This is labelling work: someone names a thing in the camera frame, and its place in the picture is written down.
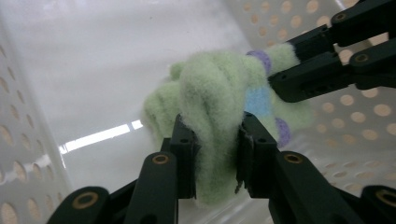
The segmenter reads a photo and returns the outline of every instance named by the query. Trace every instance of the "fuzzy fabric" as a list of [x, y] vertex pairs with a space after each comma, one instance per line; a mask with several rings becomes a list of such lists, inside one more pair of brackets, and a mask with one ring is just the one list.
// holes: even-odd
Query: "fuzzy fabric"
[[307, 102], [289, 104], [277, 97], [267, 77], [299, 61], [290, 44], [247, 55], [229, 51], [202, 52], [171, 67], [172, 81], [144, 104], [143, 122], [160, 145], [172, 135], [178, 113], [201, 146], [195, 163], [197, 204], [227, 202], [236, 186], [236, 140], [244, 111], [261, 121], [280, 147], [291, 134], [310, 124]]

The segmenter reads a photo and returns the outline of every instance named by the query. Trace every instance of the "blue fabric patch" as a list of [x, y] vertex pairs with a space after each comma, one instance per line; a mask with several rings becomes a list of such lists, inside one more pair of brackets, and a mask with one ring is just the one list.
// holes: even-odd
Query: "blue fabric patch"
[[249, 88], [246, 93], [245, 111], [258, 116], [271, 115], [271, 99], [268, 88]]

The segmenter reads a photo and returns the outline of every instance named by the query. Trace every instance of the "green plush toy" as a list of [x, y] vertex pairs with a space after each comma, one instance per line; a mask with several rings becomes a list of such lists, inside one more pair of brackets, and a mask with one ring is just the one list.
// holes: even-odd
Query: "green plush toy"
[[171, 67], [172, 81], [152, 93], [144, 104], [143, 122], [158, 146], [172, 136], [177, 114], [195, 132], [201, 146], [195, 163], [197, 204], [227, 202], [236, 186], [236, 138], [244, 111], [254, 114], [285, 146], [291, 133], [312, 121], [308, 102], [285, 103], [267, 77], [297, 65], [290, 44], [247, 55], [230, 51], [202, 52]]

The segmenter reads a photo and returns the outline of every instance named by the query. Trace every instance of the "perforated plastic surface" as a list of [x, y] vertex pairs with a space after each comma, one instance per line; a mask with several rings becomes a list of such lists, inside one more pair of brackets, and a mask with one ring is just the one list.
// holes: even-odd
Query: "perforated plastic surface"
[[[88, 185], [137, 178], [158, 148], [140, 123], [171, 63], [200, 50], [245, 53], [281, 43], [356, 1], [0, 1], [0, 221], [44, 223]], [[367, 48], [339, 49], [343, 62]], [[287, 150], [359, 195], [396, 188], [396, 91], [354, 87], [311, 100], [316, 121]], [[180, 223], [272, 223], [243, 193], [214, 210], [179, 204]]]

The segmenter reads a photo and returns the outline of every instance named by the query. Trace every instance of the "purple fabric patch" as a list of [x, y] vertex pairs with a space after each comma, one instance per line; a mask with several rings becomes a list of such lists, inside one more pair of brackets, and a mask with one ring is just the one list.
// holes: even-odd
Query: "purple fabric patch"
[[276, 127], [279, 132], [279, 141], [277, 142], [277, 146], [284, 147], [291, 139], [288, 123], [283, 119], [276, 118]]
[[271, 59], [268, 56], [268, 54], [265, 53], [264, 50], [256, 49], [256, 50], [251, 50], [247, 53], [247, 55], [256, 57], [262, 62], [262, 66], [265, 68], [265, 72], [267, 73], [266, 75], [268, 76], [271, 71]]

